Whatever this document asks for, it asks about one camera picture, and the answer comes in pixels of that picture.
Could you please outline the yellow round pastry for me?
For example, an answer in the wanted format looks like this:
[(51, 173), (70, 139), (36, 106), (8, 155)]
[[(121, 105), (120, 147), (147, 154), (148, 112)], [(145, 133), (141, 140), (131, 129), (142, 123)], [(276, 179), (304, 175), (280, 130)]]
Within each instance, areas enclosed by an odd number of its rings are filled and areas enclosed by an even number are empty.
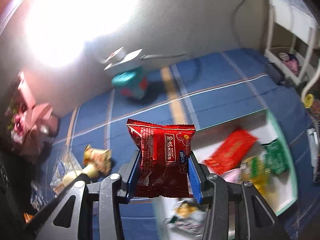
[(72, 152), (63, 152), (55, 162), (50, 186), (56, 194), (59, 194), (81, 174), (94, 179), (99, 176), (99, 171), (93, 163), (88, 163), (82, 168)]

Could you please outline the teal tin with pink pig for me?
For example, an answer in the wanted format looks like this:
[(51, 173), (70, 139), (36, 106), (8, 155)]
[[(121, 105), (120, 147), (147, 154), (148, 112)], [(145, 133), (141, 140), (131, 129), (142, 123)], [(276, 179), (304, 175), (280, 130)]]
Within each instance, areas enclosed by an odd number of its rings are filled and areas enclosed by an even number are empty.
[(112, 86), (128, 98), (140, 100), (146, 95), (148, 81), (142, 66), (117, 74), (112, 79)]

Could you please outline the white power strip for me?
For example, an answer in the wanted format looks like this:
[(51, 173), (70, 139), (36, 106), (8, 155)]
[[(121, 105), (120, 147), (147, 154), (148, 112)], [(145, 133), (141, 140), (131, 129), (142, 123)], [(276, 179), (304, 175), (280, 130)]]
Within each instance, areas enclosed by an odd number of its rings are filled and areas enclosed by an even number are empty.
[(138, 49), (128, 53), (124, 47), (121, 47), (103, 61), (106, 64), (104, 70), (122, 69), (127, 71), (138, 68), (142, 51), (142, 49)]

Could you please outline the pink snack packet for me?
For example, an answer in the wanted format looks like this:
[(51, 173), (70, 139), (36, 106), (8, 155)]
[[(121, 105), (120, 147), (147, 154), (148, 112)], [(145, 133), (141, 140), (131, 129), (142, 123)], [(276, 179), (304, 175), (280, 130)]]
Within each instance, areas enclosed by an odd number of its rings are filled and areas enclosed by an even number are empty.
[(241, 184), (243, 182), (240, 168), (229, 170), (222, 174), (221, 177), (228, 183)]

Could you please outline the white green noodle packet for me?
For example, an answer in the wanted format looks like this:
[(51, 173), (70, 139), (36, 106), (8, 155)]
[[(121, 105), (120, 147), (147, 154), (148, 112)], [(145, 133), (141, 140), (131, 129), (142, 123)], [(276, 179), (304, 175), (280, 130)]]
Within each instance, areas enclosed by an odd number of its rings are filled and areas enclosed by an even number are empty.
[(193, 236), (201, 236), (204, 231), (207, 210), (193, 198), (179, 198), (165, 219), (169, 228)]

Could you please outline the white shelf rack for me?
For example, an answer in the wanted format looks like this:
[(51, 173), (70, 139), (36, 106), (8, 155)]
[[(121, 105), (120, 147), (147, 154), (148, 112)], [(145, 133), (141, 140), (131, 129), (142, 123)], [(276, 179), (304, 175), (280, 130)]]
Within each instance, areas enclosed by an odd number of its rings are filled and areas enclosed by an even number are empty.
[(311, 65), (319, 48), (319, 24), (303, 0), (268, 0), (269, 19), (265, 56), (295, 86), (316, 79)]

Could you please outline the white tray with teal rim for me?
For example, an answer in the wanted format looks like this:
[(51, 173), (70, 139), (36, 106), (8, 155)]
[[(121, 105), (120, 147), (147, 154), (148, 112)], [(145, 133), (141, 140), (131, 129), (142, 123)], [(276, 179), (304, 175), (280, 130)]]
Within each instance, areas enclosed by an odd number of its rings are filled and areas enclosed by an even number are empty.
[(160, 239), (288, 239), (279, 215), (297, 200), (297, 180), (273, 114), (260, 110), (198, 130), (193, 198), (154, 200)]

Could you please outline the green snack box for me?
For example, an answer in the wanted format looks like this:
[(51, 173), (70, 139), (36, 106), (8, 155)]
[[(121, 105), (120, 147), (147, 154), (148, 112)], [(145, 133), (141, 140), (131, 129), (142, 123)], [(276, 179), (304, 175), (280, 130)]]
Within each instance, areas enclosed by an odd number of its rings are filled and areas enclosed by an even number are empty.
[(285, 156), (284, 148), (279, 139), (275, 139), (267, 144), (262, 144), (262, 148), (265, 150), (264, 159), (266, 166), (270, 169), (270, 172), (274, 175), (280, 175), (289, 168), (287, 159)]

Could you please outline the red Kiss snack bag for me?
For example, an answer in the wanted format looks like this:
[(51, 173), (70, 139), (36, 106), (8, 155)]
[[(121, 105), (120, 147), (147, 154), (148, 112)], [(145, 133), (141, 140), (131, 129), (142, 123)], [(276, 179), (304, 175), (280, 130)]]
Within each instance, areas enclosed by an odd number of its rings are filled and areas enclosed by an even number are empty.
[(188, 159), (195, 126), (133, 119), (128, 119), (126, 126), (142, 154), (135, 196), (188, 197)]

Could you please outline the green yellow snack packet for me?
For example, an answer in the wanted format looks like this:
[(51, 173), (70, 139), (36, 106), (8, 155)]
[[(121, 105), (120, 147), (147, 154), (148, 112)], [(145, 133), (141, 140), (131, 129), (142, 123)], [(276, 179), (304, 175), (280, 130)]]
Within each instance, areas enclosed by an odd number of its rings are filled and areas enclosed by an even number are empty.
[(251, 181), (260, 194), (265, 195), (270, 182), (270, 169), (258, 156), (245, 158), (240, 165), (243, 181)]

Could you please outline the red gold-lettered packet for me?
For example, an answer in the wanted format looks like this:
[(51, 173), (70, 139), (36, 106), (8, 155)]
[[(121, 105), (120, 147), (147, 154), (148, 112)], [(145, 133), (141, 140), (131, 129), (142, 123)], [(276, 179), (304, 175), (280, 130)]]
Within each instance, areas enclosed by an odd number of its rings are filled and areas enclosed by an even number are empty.
[(245, 129), (237, 128), (204, 163), (215, 174), (222, 175), (238, 166), (257, 140)]

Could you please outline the orange snack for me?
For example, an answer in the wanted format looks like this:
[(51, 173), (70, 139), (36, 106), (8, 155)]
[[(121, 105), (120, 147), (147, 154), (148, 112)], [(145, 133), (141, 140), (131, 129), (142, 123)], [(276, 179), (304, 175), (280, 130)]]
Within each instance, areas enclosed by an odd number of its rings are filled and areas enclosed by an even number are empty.
[(111, 157), (112, 157), (112, 150), (107, 149), (98, 149), (93, 148), (90, 144), (88, 144), (84, 150), (84, 165), (89, 163), (93, 164), (95, 168), (102, 173), (103, 175), (107, 176), (111, 170)]

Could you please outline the black power adapter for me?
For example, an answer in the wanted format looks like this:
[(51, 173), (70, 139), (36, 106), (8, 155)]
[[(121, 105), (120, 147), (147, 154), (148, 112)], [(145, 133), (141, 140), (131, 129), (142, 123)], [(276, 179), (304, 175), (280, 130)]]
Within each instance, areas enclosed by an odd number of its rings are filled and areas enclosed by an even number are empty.
[(267, 63), (265, 69), (276, 85), (283, 86), (285, 84), (284, 73), (274, 63)]

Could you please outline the blue plaid tablecloth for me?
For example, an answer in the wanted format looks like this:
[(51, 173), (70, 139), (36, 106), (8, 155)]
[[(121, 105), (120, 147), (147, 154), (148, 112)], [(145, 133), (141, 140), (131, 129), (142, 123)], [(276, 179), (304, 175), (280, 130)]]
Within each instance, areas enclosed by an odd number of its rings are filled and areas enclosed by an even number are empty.
[(66, 114), (49, 152), (43, 155), (39, 182), (45, 201), (58, 155), (70, 147), (82, 161), (86, 145), (112, 150), (116, 171), (135, 150), (129, 118), (156, 124), (194, 124), (206, 128), (261, 109), (276, 117), (289, 146), (298, 181), (298, 199), (281, 216), (289, 236), (301, 239), (319, 223), (319, 185), (313, 183), (307, 130), (312, 121), (296, 90), (277, 85), (254, 50), (214, 53), (151, 72), (143, 100), (119, 89), (101, 94)]

